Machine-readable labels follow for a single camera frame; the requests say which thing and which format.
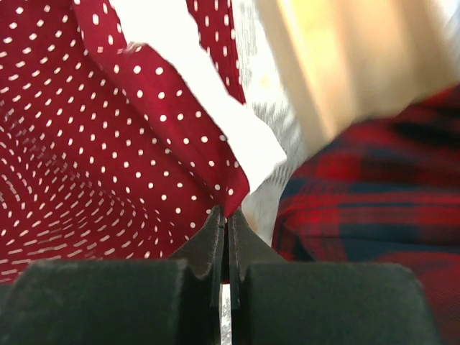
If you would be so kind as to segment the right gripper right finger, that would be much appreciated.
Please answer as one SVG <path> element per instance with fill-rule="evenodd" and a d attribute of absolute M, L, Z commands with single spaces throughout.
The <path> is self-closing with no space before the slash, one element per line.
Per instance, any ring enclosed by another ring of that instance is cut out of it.
<path fill-rule="evenodd" d="M 440 344 L 421 284 L 398 264 L 287 262 L 228 220 L 234 344 Z"/>

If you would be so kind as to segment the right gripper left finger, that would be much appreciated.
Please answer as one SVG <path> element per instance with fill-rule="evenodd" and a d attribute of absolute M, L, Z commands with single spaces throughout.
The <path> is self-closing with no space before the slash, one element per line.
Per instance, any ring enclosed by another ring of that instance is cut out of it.
<path fill-rule="evenodd" d="M 39 261 L 3 290 L 3 344 L 218 344 L 224 215 L 165 260 Z"/>

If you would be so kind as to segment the red plaid skirt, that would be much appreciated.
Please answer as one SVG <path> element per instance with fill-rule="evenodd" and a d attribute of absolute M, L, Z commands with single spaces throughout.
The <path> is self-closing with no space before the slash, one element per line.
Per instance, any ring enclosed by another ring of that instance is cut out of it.
<path fill-rule="evenodd" d="M 390 262 L 459 342 L 459 88 L 353 124 L 291 176 L 272 248 L 291 261 Z"/>

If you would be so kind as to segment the red polka dot cloth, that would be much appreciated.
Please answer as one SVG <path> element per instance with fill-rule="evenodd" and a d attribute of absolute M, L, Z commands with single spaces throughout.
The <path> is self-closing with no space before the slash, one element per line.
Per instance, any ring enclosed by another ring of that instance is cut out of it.
<path fill-rule="evenodd" d="M 1 282 L 41 259 L 163 259 L 247 178 L 110 1 L 1 3 Z"/>

